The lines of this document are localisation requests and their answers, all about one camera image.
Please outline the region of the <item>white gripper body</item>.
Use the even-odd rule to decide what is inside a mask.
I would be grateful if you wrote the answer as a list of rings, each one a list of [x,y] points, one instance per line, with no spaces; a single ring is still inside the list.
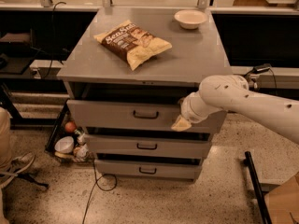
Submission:
[[[219,108],[208,105],[198,91],[186,96],[180,106],[181,116],[191,124],[200,123],[219,111]]]

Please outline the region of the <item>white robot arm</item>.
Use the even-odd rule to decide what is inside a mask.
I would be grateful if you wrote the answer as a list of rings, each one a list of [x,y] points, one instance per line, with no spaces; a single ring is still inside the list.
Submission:
[[[299,102],[249,90],[237,75],[204,78],[197,92],[186,96],[171,129],[182,132],[219,111],[233,111],[299,144]]]

